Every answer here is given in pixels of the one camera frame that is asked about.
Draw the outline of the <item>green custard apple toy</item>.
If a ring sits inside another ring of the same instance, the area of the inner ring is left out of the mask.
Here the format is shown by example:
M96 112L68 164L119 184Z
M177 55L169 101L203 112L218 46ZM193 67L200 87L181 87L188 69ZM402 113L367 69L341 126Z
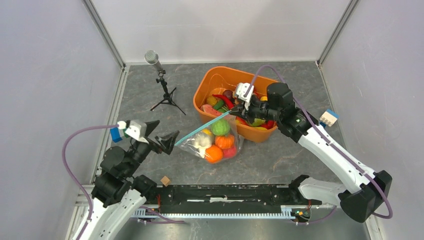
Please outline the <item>green custard apple toy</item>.
M210 130L215 136L225 136L230 132L231 126L226 119L219 119L210 125Z

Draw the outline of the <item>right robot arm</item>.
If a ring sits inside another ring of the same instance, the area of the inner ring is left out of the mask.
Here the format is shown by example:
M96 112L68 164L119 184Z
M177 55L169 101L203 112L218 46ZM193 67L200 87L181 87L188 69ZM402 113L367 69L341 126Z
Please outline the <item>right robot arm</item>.
M366 166L337 143L294 98L286 83L267 86L267 100L253 94L253 85L239 83L234 91L238 104L230 114L252 123L255 119L271 120L286 137L301 145L323 162L341 181L316 180L301 175L291 183L289 199L302 204L307 199L336 207L352 220L364 223L371 215L390 219L393 216L388 195L393 181L385 170Z

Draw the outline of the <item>orange fruit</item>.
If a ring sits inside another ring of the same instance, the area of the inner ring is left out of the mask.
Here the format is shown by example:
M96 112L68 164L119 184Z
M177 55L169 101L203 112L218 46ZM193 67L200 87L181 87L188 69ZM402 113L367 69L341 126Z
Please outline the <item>orange fruit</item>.
M216 164L223 159L223 156L224 156L223 150L213 144L211 147L205 150L204 158L210 164Z

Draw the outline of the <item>clear zip top bag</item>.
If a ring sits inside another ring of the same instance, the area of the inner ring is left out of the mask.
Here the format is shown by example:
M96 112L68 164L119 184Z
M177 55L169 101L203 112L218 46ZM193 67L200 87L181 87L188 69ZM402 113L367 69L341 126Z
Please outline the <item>clear zip top bag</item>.
M238 133L236 117L227 111L183 136L174 146L217 164L234 158L244 140Z

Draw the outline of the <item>yellow lemon toy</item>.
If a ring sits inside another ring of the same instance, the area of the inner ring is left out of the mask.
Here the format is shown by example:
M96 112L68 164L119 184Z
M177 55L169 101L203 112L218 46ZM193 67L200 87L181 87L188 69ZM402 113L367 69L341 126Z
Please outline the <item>yellow lemon toy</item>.
M213 133L212 133L209 129L207 129L207 128L204 128L204 129L202 130L202 132L203 132L203 133L205 133L205 134L207 134L207 135L210 135L210 136L212 136L212 135L213 135Z

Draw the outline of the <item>white mushroom toy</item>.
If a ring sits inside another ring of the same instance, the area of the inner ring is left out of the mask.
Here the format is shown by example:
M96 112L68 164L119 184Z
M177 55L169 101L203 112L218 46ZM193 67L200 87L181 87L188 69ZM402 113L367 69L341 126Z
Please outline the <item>white mushroom toy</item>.
M206 149L213 145L214 139L214 135L208 135L200 131L194 135L191 143L192 146L197 149L197 154L201 158L204 158Z

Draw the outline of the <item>red strawberry toy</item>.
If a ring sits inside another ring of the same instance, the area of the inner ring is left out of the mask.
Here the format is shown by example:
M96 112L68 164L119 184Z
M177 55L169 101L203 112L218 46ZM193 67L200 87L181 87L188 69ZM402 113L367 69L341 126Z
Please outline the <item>red strawberry toy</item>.
M222 152L224 159L233 158L237 154L237 146L233 145L231 148L223 149Z

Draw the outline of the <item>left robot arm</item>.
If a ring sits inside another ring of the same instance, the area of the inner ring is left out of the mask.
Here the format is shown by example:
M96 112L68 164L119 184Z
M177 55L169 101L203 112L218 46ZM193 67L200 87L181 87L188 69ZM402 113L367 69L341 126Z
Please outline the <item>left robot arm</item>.
M95 178L91 192L82 186L73 173L70 174L88 202L86 220L81 223L73 239L112 240L139 208L160 201L155 181L145 175L134 176L150 153L170 155L173 151L179 130L149 138L159 124L159 120L121 120L112 125L83 128L66 139L62 147L62 161L65 165L67 146L80 133L109 129L115 143L125 137L132 140L127 150L113 146L105 151L100 163L101 173Z

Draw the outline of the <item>small orange pumpkin toy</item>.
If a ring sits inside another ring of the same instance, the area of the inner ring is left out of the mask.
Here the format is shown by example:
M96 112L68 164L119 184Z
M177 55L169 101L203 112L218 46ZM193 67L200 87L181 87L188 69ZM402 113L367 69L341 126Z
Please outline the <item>small orange pumpkin toy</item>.
M235 136L232 134L216 136L214 143L222 150L230 149L235 144Z

